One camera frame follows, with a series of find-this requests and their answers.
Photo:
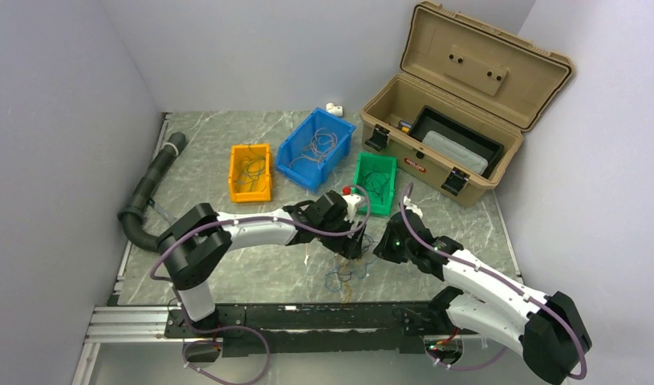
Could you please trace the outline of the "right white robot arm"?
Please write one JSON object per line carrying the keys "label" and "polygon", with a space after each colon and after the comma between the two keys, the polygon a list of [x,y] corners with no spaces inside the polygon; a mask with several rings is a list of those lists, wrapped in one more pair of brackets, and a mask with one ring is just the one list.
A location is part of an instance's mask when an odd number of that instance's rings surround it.
{"label": "right white robot arm", "polygon": [[449,237],[434,237],[406,209],[391,217],[374,254],[410,262],[446,287],[429,302],[429,324],[439,333],[471,330],[520,355],[542,381],[583,379],[592,341],[575,302],[507,277]]}

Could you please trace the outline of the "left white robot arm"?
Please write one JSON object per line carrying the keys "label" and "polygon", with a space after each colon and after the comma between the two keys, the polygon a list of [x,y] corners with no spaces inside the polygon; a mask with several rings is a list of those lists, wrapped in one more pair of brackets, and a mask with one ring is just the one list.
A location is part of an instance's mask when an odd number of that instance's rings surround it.
{"label": "left white robot arm", "polygon": [[365,194],[333,190],[268,213],[218,213],[209,204],[196,205],[156,241],[166,279],[184,307],[185,326],[198,337],[215,330],[217,309],[207,280],[228,252],[318,240],[334,253],[360,257],[366,223],[356,222],[355,214],[362,207],[371,207]]}

